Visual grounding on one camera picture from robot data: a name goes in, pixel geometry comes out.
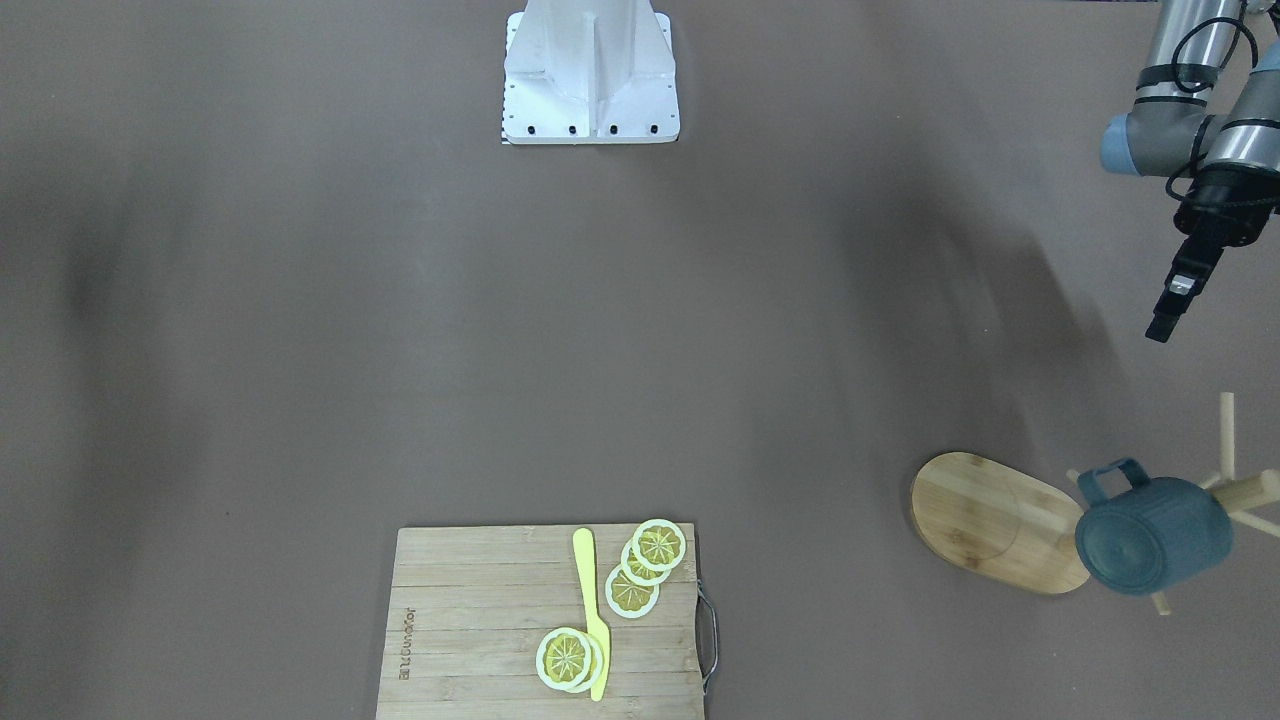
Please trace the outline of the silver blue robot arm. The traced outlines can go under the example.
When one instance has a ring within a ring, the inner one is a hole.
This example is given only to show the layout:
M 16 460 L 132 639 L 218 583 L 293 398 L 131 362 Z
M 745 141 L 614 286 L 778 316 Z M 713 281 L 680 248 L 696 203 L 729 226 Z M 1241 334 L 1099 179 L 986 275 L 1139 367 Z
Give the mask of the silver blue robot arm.
M 1279 205 L 1277 46 L 1261 47 L 1251 15 L 1275 1 L 1165 1 L 1132 109 L 1112 118 L 1100 163 L 1156 177 L 1178 202 L 1181 233 L 1146 331 L 1165 343 L 1228 249 L 1256 242 Z

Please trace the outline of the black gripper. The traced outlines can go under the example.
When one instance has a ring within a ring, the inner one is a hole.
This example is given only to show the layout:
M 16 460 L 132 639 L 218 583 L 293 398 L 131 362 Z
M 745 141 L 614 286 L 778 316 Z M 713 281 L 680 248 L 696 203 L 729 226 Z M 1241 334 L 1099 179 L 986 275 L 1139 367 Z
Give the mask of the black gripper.
M 1167 343 L 1204 290 L 1224 246 L 1244 247 L 1262 234 L 1277 209 L 1279 176 L 1253 167 L 1206 167 L 1192 179 L 1174 215 L 1187 234 L 1175 252 L 1146 338 Z

